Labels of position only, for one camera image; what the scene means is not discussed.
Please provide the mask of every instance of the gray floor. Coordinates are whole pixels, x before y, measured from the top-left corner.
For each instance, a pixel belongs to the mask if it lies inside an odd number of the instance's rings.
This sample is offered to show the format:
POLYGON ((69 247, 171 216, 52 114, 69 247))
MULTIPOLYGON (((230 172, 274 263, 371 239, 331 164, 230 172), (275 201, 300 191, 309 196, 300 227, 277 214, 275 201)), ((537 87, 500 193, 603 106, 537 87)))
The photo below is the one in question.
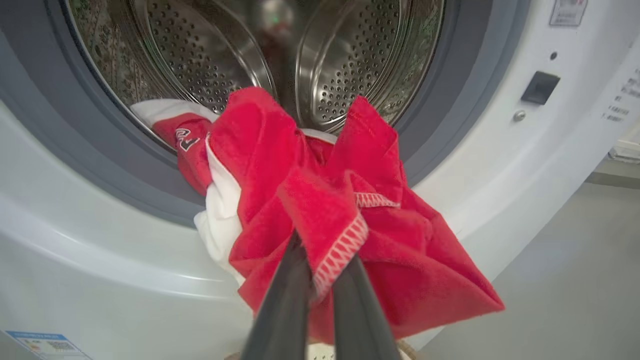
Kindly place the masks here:
POLYGON ((445 328, 424 359, 640 359, 640 190, 582 185, 493 285, 507 310, 445 328))

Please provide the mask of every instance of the qr code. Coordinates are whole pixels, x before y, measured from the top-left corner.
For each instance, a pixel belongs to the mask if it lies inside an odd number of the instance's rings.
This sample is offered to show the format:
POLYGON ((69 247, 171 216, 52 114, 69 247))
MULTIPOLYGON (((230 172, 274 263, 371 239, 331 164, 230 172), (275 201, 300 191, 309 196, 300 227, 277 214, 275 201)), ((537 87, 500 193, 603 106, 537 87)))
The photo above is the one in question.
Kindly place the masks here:
POLYGON ((67 343, 66 341, 47 341, 49 343, 49 345, 51 345, 52 348, 59 350, 59 351, 76 351, 76 348, 74 348, 70 343, 67 343))

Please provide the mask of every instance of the black and white printed logo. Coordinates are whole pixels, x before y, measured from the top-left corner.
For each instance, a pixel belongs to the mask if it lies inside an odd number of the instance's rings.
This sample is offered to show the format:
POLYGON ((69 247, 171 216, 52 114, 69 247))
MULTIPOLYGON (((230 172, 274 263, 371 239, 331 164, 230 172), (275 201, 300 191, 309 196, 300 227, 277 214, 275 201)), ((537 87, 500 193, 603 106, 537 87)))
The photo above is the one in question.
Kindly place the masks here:
POLYGON ((194 138, 194 139, 189 139, 189 140, 185 140, 184 138, 189 136, 189 134, 191 134, 191 130, 189 129, 184 129, 182 127, 179 127, 175 130, 175 137, 178 139, 178 145, 182 148, 182 150, 187 151, 189 150, 189 148, 197 143, 200 138, 194 138))

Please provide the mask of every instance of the screw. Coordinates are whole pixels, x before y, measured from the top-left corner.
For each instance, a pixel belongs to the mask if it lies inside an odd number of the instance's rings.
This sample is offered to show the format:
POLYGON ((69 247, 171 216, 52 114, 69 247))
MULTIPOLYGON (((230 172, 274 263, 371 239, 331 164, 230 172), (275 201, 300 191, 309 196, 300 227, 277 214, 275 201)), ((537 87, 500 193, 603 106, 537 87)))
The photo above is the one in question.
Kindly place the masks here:
POLYGON ((527 113, 524 110, 518 110, 513 114, 513 121, 523 121, 527 117, 527 113))

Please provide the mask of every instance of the black square latch hole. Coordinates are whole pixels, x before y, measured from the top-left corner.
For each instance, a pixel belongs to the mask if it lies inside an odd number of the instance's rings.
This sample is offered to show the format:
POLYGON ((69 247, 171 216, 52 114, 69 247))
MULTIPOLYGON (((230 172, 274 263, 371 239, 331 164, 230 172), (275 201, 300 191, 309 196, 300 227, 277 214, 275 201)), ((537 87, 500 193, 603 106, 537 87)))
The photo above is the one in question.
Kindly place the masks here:
POLYGON ((546 72, 536 71, 536 73, 533 74, 531 82, 529 82, 529 86, 527 86, 524 94, 522 94, 521 100, 544 105, 547 103, 556 85, 558 85, 558 82, 560 82, 559 77, 547 74, 546 72))

